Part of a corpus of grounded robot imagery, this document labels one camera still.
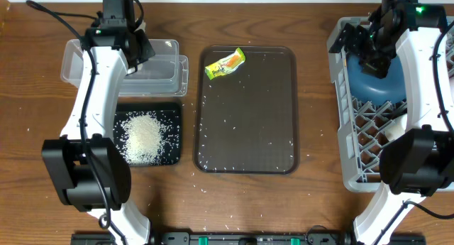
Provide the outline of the cream paper cup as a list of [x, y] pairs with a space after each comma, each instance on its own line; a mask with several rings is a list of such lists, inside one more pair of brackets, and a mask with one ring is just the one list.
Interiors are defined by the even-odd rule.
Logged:
[[400, 136], [403, 136], [406, 131], [407, 114], [403, 114], [392, 120], [391, 124], [387, 126], [384, 132], [388, 141], [394, 141]]

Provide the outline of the silver foil wrapper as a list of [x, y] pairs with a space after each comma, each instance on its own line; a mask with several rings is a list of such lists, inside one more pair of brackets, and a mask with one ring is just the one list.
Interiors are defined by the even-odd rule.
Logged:
[[141, 71], [142, 68], [143, 68], [143, 64], [139, 63], [139, 64], [133, 66], [132, 68], [129, 68], [127, 71], [127, 75], [132, 75], [134, 73], [137, 73], [138, 71]]

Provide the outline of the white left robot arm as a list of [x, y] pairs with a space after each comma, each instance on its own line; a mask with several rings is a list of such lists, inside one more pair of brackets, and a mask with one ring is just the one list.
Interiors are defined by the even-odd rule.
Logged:
[[131, 169], [114, 145], [121, 84], [154, 55], [142, 28], [90, 28], [82, 39], [82, 79], [58, 139], [44, 141], [42, 158], [64, 205], [97, 218], [115, 244], [152, 244], [151, 221], [131, 194]]

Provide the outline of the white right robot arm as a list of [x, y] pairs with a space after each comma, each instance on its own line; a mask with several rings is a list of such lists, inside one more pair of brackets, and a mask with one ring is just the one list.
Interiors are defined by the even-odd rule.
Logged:
[[407, 121], [402, 136], [382, 149], [380, 185], [353, 221], [346, 244], [388, 244], [413, 208], [453, 182], [453, 98], [446, 41], [452, 23], [443, 6], [412, 0], [381, 4], [370, 27], [346, 24], [331, 53], [356, 54], [370, 74], [384, 77], [391, 60], [401, 62]]

